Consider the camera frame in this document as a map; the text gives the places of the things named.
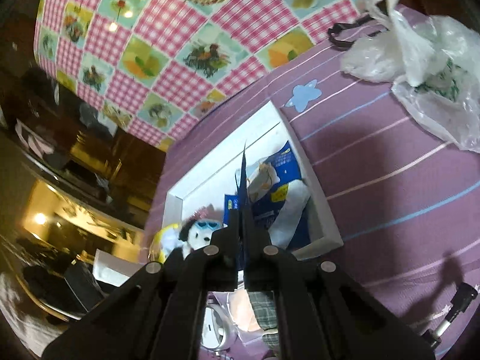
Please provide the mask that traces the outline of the yellow wet wipes pack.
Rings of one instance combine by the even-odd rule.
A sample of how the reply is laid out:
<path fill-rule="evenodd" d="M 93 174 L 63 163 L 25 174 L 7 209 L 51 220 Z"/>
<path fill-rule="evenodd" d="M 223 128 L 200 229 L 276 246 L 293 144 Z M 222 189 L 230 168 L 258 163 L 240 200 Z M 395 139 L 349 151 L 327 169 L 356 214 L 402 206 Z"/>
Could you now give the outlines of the yellow wet wipes pack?
<path fill-rule="evenodd" d="M 155 233 L 148 253 L 150 262 L 164 263 L 173 250 L 182 248 L 183 241 L 179 238 L 181 229 L 179 223 L 173 223 Z"/>

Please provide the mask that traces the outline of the clear bag beige sponge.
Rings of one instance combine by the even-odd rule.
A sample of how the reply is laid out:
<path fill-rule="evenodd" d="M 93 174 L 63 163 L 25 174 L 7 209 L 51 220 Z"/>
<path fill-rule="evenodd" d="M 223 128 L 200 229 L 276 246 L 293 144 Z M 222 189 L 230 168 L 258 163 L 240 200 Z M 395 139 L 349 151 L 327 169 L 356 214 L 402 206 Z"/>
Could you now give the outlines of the clear bag beige sponge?
<path fill-rule="evenodd" d="M 247 290 L 238 289 L 230 292 L 227 296 L 227 306 L 230 319 L 239 330 L 244 332 L 260 330 Z"/>

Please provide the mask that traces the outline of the white dog plush toy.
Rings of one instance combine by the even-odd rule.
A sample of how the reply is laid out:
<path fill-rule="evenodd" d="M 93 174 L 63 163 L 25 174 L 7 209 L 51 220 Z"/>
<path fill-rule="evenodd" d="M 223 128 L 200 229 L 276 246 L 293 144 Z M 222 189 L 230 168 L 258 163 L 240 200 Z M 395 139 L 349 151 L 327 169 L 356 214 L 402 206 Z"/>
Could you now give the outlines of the white dog plush toy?
<path fill-rule="evenodd" d="M 222 222 L 215 219 L 189 219 L 179 233 L 183 258 L 195 250 L 210 245 L 212 234 L 224 227 Z"/>

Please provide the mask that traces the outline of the white eye mask sachet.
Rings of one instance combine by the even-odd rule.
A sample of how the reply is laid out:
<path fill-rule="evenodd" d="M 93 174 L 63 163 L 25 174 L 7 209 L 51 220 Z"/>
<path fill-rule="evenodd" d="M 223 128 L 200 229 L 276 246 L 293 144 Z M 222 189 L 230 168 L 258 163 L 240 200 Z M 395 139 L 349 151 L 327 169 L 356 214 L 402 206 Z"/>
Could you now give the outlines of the white eye mask sachet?
<path fill-rule="evenodd" d="M 302 180 L 293 180 L 287 186 L 285 203 L 268 229 L 272 245 L 284 250 L 294 237 L 310 198 L 308 186 Z"/>

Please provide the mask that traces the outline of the pink bubble wrap pouch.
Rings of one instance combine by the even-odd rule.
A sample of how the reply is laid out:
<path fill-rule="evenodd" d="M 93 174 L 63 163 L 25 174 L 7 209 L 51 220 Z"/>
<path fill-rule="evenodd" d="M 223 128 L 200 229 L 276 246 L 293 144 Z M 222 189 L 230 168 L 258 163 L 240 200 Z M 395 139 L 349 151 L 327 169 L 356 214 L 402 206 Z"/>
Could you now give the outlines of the pink bubble wrap pouch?
<path fill-rule="evenodd" d="M 184 224 L 192 220 L 200 220 L 207 222 L 222 222 L 223 212 L 217 211 L 213 205 L 205 205 L 197 209 L 192 215 L 184 220 Z"/>

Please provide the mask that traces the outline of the large blue eye mask pack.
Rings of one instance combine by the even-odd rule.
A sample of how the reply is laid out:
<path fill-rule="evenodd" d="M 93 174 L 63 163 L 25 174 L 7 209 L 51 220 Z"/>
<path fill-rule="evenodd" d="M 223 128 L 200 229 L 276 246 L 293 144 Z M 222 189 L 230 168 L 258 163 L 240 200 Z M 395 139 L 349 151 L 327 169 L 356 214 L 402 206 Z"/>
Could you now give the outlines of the large blue eye mask pack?
<path fill-rule="evenodd" d="M 293 180 L 304 182 L 289 142 L 276 153 L 247 166 L 247 193 L 256 228 L 269 230 L 285 203 L 287 185 Z M 305 206 L 295 235 L 286 250 L 295 251 L 309 243 L 308 213 Z"/>

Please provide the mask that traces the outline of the small blue sachet pack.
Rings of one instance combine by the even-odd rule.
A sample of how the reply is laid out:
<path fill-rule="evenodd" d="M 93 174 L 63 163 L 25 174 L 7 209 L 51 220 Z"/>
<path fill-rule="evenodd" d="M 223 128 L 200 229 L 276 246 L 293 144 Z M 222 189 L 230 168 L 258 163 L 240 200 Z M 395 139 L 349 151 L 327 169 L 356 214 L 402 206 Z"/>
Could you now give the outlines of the small blue sachet pack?
<path fill-rule="evenodd" d="M 237 196 L 238 196 L 238 269 L 242 271 L 245 267 L 245 213 L 248 207 L 248 197 L 247 197 L 247 160 L 246 160 L 246 148 L 243 148 L 241 154 L 241 166 L 236 176 L 237 183 Z"/>

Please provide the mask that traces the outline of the white paper bag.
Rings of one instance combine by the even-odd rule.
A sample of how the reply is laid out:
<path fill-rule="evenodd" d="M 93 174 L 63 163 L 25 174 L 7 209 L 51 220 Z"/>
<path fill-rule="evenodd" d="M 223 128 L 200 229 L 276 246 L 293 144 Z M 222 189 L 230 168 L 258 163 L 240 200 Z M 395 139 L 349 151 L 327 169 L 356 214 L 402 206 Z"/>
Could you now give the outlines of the white paper bag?
<path fill-rule="evenodd" d="M 110 284 L 118 288 L 142 267 L 143 264 L 129 262 L 102 250 L 96 250 L 93 264 L 93 276 L 96 281 Z"/>

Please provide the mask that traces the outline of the white cardboard box tray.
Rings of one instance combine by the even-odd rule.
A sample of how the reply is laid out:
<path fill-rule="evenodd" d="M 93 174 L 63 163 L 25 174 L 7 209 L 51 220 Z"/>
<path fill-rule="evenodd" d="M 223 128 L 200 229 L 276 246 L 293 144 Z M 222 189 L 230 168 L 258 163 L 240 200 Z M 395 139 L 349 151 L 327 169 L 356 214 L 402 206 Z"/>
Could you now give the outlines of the white cardboard box tray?
<path fill-rule="evenodd" d="M 263 192 L 272 192 L 286 173 L 264 165 L 275 154 L 294 156 L 300 183 L 309 191 L 304 211 L 310 242 L 295 250 L 294 256 L 316 258 L 343 246 L 320 181 L 287 118 L 272 102 L 237 127 L 167 191 L 162 225 L 179 224 L 203 206 L 223 214 L 227 195 L 244 194 L 252 201 Z"/>

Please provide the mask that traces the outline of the purple pump bottle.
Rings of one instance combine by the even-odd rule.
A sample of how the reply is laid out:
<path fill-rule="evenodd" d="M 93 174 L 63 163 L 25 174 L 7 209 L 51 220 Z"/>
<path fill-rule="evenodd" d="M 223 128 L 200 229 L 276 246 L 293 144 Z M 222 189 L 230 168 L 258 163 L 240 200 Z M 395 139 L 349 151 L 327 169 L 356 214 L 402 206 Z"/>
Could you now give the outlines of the purple pump bottle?
<path fill-rule="evenodd" d="M 442 343 L 442 335 L 450 328 L 453 321 L 459 314 L 465 313 L 470 304 L 479 296 L 479 285 L 472 286 L 462 282 L 456 289 L 454 296 L 448 305 L 444 306 L 441 311 L 429 314 L 424 319 L 414 322 L 411 328 L 419 328 L 422 325 L 428 325 L 434 320 L 441 319 L 436 328 L 426 329 L 421 337 L 427 342 L 432 350 L 436 350 Z"/>

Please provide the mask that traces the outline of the dark wooden cabinet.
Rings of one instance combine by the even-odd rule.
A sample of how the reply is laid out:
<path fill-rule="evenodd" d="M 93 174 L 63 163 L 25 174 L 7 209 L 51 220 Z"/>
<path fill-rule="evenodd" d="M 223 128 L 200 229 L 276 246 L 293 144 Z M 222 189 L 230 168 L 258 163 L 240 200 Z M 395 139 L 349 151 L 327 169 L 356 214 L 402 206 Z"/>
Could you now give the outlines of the dark wooden cabinet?
<path fill-rule="evenodd" d="M 38 172 L 100 211 L 144 228 L 165 154 L 101 124 L 80 100 L 35 63 L 34 20 L 1 14 L 1 111 L 7 135 L 38 162 Z"/>

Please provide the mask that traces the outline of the pink checkered tablecloth board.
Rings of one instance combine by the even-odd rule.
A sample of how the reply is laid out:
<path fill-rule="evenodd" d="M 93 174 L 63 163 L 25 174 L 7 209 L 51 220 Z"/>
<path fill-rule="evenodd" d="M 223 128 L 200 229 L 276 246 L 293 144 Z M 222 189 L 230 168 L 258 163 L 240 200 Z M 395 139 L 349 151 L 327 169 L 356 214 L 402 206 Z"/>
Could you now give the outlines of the pink checkered tablecloth board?
<path fill-rule="evenodd" d="M 359 14 L 360 0 L 40 0 L 34 54 L 109 126 L 167 150 Z"/>

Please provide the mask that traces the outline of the clear plastic bag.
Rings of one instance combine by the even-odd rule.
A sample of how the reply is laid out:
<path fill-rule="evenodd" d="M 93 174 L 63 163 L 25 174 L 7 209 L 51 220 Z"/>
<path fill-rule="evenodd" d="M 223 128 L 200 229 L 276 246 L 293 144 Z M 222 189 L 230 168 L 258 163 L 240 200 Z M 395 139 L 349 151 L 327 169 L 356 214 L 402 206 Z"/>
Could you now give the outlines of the clear plastic bag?
<path fill-rule="evenodd" d="M 385 31 L 357 39 L 340 68 L 391 92 L 427 132 L 479 152 L 479 34 L 449 16 L 411 25 L 400 0 L 364 0 Z"/>

